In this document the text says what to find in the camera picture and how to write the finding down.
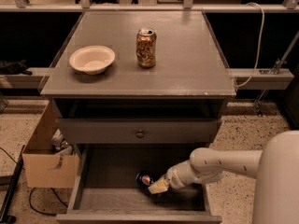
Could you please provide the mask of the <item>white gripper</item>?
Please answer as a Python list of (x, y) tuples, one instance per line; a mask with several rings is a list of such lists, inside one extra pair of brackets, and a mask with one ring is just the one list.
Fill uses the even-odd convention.
[(182, 189), (193, 182), (192, 167), (188, 162), (181, 162), (169, 168), (165, 174), (149, 186), (151, 194), (159, 194), (172, 189)]

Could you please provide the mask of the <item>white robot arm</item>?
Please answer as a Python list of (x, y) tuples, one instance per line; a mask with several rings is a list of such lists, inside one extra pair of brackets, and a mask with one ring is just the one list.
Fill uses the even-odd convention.
[(256, 180), (252, 224), (299, 224), (299, 132), (273, 137), (262, 150), (200, 147), (149, 186), (152, 194), (216, 182), (230, 172)]

